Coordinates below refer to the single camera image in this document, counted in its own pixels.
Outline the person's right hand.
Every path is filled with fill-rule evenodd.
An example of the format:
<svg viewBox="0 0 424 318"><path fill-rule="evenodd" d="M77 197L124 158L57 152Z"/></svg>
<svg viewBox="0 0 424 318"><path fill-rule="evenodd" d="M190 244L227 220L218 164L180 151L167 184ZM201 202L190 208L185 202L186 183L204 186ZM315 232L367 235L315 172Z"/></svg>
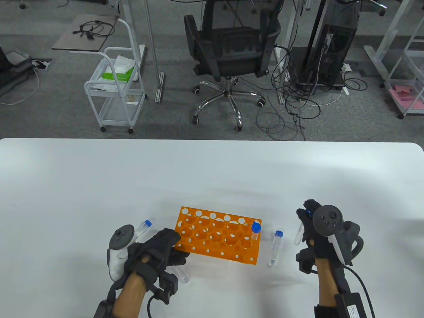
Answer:
<svg viewBox="0 0 424 318"><path fill-rule="evenodd" d="M321 205L316 200L308 199L304 201L303 208L298 208L296 214L303 224L302 241L306 242L309 249L313 251L316 259L327 259L339 262L333 245L327 237L320 235L313 226L313 215Z"/></svg>

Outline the person's left hand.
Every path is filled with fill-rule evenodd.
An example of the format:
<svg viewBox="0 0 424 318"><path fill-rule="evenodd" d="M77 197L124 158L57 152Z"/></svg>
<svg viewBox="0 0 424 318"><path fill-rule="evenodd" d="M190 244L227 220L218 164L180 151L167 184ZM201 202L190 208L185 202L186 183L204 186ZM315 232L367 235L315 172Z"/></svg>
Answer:
<svg viewBox="0 0 424 318"><path fill-rule="evenodd" d="M190 253L175 249L180 239L175 230L164 228L144 243L133 243L128 248L124 272L141 277L149 290L168 266L186 263Z"/></svg>

